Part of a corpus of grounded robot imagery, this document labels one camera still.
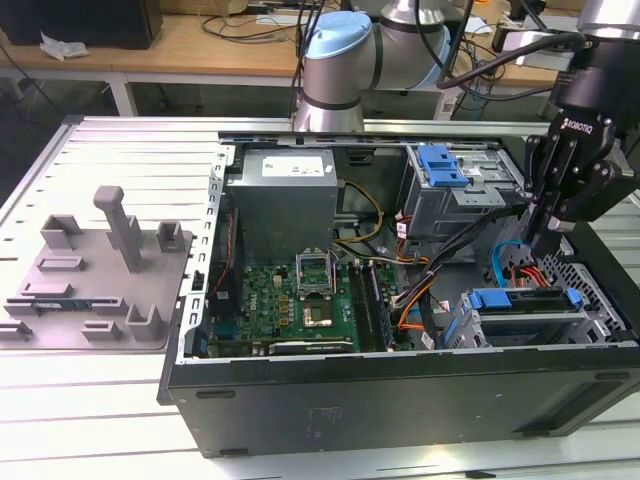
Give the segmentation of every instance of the table leg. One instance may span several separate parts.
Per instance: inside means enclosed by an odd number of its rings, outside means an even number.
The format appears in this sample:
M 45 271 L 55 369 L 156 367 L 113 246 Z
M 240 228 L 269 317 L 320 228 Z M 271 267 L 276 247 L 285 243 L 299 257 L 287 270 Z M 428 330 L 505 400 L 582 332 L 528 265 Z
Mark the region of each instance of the table leg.
M 440 121 L 451 120 L 451 115 L 453 114 L 453 110 L 456 108 L 456 103 L 458 102 L 458 97 L 461 93 L 462 90 L 459 88 L 450 88 L 440 92 L 438 105 L 436 106 L 436 113 L 433 115 L 433 119 Z
M 24 99 L 20 85 L 18 85 L 18 81 L 15 78 L 3 78 L 2 86 L 14 102 L 21 102 Z
M 111 93 L 118 107 L 118 113 L 121 117 L 135 117 L 138 115 L 136 102 L 131 92 L 131 84 L 123 79 L 109 80 L 111 85 Z

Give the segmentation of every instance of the yellow cable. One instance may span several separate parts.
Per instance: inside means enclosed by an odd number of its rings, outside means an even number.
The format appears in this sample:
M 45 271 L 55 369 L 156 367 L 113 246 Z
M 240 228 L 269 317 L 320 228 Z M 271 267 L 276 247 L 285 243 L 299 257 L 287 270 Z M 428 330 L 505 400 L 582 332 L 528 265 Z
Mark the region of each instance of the yellow cable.
M 353 182 L 350 182 L 348 180 L 345 180 L 344 183 L 345 183 L 345 185 L 351 185 L 353 188 L 358 190 L 362 195 L 367 197 L 367 200 L 369 200 L 373 204 L 374 207 L 376 207 L 376 211 L 378 212 L 378 223 L 376 223 L 376 227 L 373 229 L 373 232 L 371 232 L 371 233 L 368 233 L 366 235 L 361 235 L 360 237 L 339 238 L 339 239 L 335 240 L 335 243 L 358 243 L 358 242 L 364 242 L 365 240 L 369 240 L 370 238 L 373 238 L 378 234 L 378 232 L 382 228 L 382 222 L 384 220 L 384 212 L 380 208 L 380 205 L 378 205 L 378 202 L 376 202 L 375 199 L 371 195 L 369 195 L 366 192 L 366 190 L 364 188 L 362 188 L 360 185 L 357 185 L 357 184 L 355 184 Z

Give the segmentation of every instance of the wooden table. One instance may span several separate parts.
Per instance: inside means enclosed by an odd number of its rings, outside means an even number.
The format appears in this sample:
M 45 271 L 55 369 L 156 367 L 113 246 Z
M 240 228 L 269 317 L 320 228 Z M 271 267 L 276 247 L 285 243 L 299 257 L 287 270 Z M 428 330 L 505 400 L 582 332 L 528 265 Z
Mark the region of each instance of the wooden table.
M 489 23 L 496 23 L 506 0 L 492 0 L 476 5 L 474 13 Z M 233 43 L 205 33 L 201 19 L 193 15 L 166 15 L 158 38 L 148 50 L 92 48 L 91 55 L 65 61 L 55 60 L 36 46 L 7 45 L 13 59 L 36 79 L 93 80 L 107 82 L 123 116 L 137 115 L 130 84 L 177 83 L 213 85 L 288 86 L 293 76 L 296 57 L 293 43 L 287 40 L 262 45 Z M 240 24 L 246 18 L 234 18 Z M 219 20 L 211 22 L 219 29 Z M 273 29 L 272 25 L 250 23 L 241 28 L 227 28 L 227 35 L 243 35 Z M 293 36 L 294 29 L 289 30 Z M 475 40 L 490 46 L 491 35 L 476 35 Z M 0 77 L 20 79 L 22 74 L 0 56 Z M 494 92 L 510 93 L 532 87 L 551 85 L 555 73 L 545 70 L 509 66 Z M 437 91 L 429 87 L 428 91 Z M 441 93 L 436 119 L 448 119 L 458 97 L 455 89 Z

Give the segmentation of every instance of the white table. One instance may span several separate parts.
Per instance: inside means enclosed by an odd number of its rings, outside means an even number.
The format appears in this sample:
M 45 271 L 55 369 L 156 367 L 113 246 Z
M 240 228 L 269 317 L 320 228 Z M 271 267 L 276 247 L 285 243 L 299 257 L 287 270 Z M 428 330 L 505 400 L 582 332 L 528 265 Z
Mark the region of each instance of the white table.
M 367 122 L 367 130 L 444 133 L 472 125 Z M 545 129 L 480 125 L 494 133 Z M 125 189 L 125 209 L 142 228 L 167 217 L 196 228 L 217 140 L 213 132 L 258 127 L 289 128 L 281 120 L 202 118 L 87 118 L 61 127 L 0 210 L 0 297 L 15 292 L 35 258 L 49 213 L 74 214 L 83 228 L 106 227 L 91 205 L 99 184 Z M 612 218 L 627 232 L 616 236 Z M 608 241 L 621 247 L 623 238 L 638 238 L 640 227 L 631 226 L 638 226 L 640 209 L 626 202 L 602 222 Z M 162 364 L 160 353 L 0 352 L 0 478 L 418 479 L 438 473 L 460 479 L 459 472 L 469 470 L 501 479 L 640 477 L 637 394 L 568 438 L 209 461 L 177 409 L 156 403 Z

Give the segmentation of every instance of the blue cable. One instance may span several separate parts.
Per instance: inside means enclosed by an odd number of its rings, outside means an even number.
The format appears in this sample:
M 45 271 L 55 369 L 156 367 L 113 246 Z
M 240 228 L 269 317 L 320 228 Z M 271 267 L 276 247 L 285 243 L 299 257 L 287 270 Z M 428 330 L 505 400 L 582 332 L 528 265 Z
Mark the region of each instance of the blue cable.
M 507 288 L 507 281 L 502 275 L 502 268 L 500 267 L 500 249 L 505 245 L 524 245 L 527 246 L 522 240 L 507 240 L 506 242 L 500 242 L 493 247 L 491 252 L 491 266 L 493 267 L 493 273 L 496 275 L 496 281 L 501 288 Z

